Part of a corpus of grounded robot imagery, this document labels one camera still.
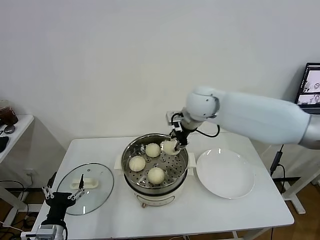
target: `white robotic arm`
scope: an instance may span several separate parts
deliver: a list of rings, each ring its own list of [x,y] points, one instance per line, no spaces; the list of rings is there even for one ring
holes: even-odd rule
[[[320,115],[310,115],[292,102],[201,86],[189,93],[181,113],[178,128],[173,127],[180,147],[186,145],[183,138],[209,121],[264,143],[320,149]]]

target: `electrical outlet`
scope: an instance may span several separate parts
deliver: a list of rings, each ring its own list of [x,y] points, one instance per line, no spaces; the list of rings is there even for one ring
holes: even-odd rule
[[[23,170],[23,172],[25,173],[25,175],[28,175],[28,176],[30,176],[30,175],[32,175],[32,176],[37,175],[36,170],[34,170],[33,168],[26,168],[26,169]]]

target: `desk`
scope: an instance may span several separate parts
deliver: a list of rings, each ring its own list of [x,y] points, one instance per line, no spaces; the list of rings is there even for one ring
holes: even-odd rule
[[[8,136],[9,141],[6,145],[5,150],[0,153],[0,164],[3,162],[3,160],[8,155],[8,153],[15,146],[15,144],[17,143],[19,138],[22,136],[22,134],[27,130],[30,124],[34,121],[34,116],[32,115],[17,115],[17,118],[19,121],[14,125],[15,131],[11,134],[5,134],[4,132],[1,134],[1,137]],[[4,130],[5,127],[6,125],[2,126],[0,130],[1,131]],[[6,201],[7,203],[9,203],[11,206],[13,206],[13,208],[11,209],[10,213],[8,214],[7,218],[4,221],[4,224],[3,224],[4,227],[10,226],[14,217],[17,214],[17,211],[26,212],[27,205],[23,201],[27,197],[27,195],[28,195],[27,192],[25,192],[24,194],[21,193],[17,198],[13,194],[11,194],[9,191],[7,191],[4,187],[0,186],[0,198]],[[32,204],[32,206],[29,206],[30,210],[32,211],[37,211],[37,210],[39,211],[40,209],[39,207],[40,206],[38,204]]]
[[[123,175],[114,170],[117,156],[134,138],[75,139],[71,142],[56,174],[53,191],[57,190],[67,173],[86,163],[101,163],[110,168],[114,175],[114,188],[109,199],[97,210],[81,216],[65,216],[69,240],[196,235],[239,230],[251,230],[244,238],[251,240],[271,227],[294,223],[250,140],[233,133],[221,133],[216,138],[192,134],[187,150],[194,153],[196,159],[212,148],[227,148],[245,157],[256,176],[250,194],[239,199],[218,197],[209,192],[195,174],[187,177],[181,196],[172,203],[141,208]],[[44,203],[33,231],[46,219],[48,211],[49,207]]]

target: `white plate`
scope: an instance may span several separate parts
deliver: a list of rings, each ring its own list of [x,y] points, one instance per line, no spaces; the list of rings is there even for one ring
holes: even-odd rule
[[[210,192],[226,199],[242,198],[255,185],[255,173],[249,163],[228,149],[205,151],[198,158],[196,172]]]

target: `computer monitor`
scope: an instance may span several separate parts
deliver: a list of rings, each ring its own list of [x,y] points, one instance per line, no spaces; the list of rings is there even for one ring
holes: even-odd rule
[[[320,114],[320,63],[306,64],[295,103],[309,114]]]

